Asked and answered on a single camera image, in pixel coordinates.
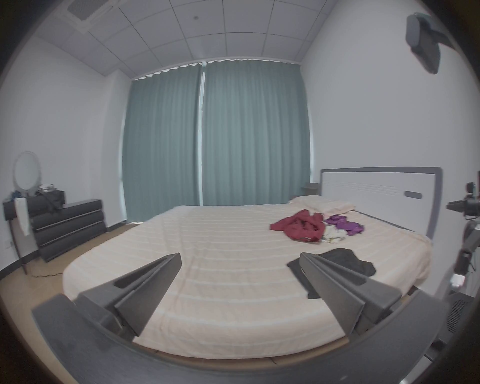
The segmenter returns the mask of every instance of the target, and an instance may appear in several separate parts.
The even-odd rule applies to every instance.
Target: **white wall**
[[[444,187],[433,267],[422,288],[453,265],[465,221],[445,209],[480,169],[480,92],[455,51],[442,47],[428,74],[405,42],[413,0],[340,0],[301,67],[312,114],[314,178],[323,168],[441,167]]]
[[[12,168],[22,151],[35,152],[40,160],[42,182],[65,191],[67,202],[90,198],[104,200],[107,225],[122,221],[108,193],[119,184],[118,172],[109,174],[111,160],[97,147],[97,168],[108,177],[90,171],[90,151],[96,137],[118,163],[124,106],[130,81],[123,74],[108,78],[68,53],[33,37],[13,63],[0,89],[0,198],[13,191]],[[0,216],[0,270],[17,260],[8,223]],[[31,236],[17,237],[22,256],[36,249]]]

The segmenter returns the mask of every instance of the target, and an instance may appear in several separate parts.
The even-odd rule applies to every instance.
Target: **white headboard panel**
[[[433,239],[442,179],[438,167],[323,169],[320,194],[349,201],[361,213]]]

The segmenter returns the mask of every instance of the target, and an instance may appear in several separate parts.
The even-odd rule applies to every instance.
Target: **speaker grille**
[[[450,310],[450,313],[448,314],[448,319],[447,319],[447,329],[451,333],[455,333],[456,331],[456,326],[458,325],[458,322],[460,321],[460,318],[462,316],[462,312],[467,305],[467,302],[464,300],[457,300],[452,306],[452,309]]]
[[[67,9],[72,15],[85,21],[107,2],[108,0],[74,0]]]

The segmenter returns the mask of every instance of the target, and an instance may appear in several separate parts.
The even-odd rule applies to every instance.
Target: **purple garment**
[[[347,231],[348,236],[362,233],[365,230],[365,227],[363,225],[347,221],[346,216],[333,215],[328,218],[325,223],[327,223],[328,225],[334,225],[337,229],[343,229]]]

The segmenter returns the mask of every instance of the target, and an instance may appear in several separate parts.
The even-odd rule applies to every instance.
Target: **gray headboard frame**
[[[433,204],[430,214],[430,220],[427,228],[427,237],[433,239],[437,227],[438,216],[440,214],[440,204],[442,202],[443,189],[443,170],[440,167],[369,167],[369,168],[336,168],[322,169],[320,171],[319,195],[322,194],[322,180],[324,173],[338,172],[398,172],[398,173],[427,173],[435,176],[435,186],[433,192]]]

